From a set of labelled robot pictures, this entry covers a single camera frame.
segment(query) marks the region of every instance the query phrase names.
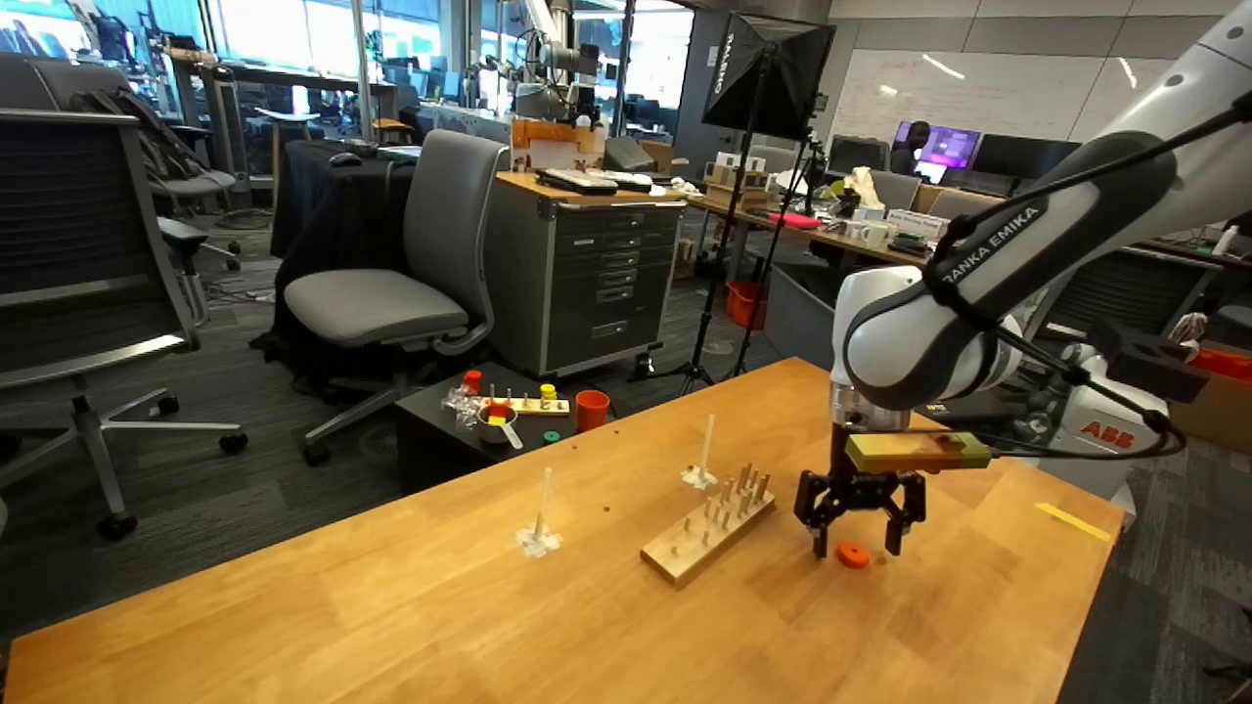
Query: white wall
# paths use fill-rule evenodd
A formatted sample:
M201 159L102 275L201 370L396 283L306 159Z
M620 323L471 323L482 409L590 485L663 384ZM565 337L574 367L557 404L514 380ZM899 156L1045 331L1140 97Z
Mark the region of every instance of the white wall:
M899 120L1086 139L1237 0L834 0L817 133Z

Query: cardboard box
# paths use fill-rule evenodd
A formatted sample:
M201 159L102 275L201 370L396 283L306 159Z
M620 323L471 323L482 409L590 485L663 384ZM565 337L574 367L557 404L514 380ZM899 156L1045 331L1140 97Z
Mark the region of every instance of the cardboard box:
M1176 427L1195 443L1252 453L1252 380L1211 376L1189 404L1170 404Z

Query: lamp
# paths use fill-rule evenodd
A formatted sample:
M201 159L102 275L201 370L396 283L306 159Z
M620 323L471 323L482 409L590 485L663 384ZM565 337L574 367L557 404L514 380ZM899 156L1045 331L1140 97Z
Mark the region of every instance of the lamp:
M704 120L743 130L743 135L739 135L736 185L731 185L711 270L723 270L723 256L728 256L728 237L731 237L736 207L743 197L752 135L757 133L792 135L792 139L801 139L808 147L812 116L817 107L817 79L824 79L830 43L834 43L834 27L739 14L739 10L728 14ZM692 358L687 362L692 380L709 380L700 356L704 356L704 337L711 322L711 296L715 296L715 277L709 277L698 346L692 346Z

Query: small cup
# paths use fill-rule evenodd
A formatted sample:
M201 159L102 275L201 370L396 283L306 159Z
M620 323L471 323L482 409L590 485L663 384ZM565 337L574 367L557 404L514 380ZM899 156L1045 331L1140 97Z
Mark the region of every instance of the small cup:
M574 393L574 429L584 435L590 427L604 427L611 418L611 405L615 405L615 399L608 391L584 388Z

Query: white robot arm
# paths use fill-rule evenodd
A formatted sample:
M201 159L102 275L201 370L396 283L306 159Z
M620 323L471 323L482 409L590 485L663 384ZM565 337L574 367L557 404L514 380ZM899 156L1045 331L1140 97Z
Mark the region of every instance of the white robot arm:
M1014 367L989 329L1030 292L1117 245L1247 210L1252 130L1237 124L1247 112L1252 0L1048 172L1041 197L1014 200L960 245L938 245L927 275L854 275L834 313L837 393L854 393L857 414L884 414L979 391ZM1160 156L1045 191L1146 147Z

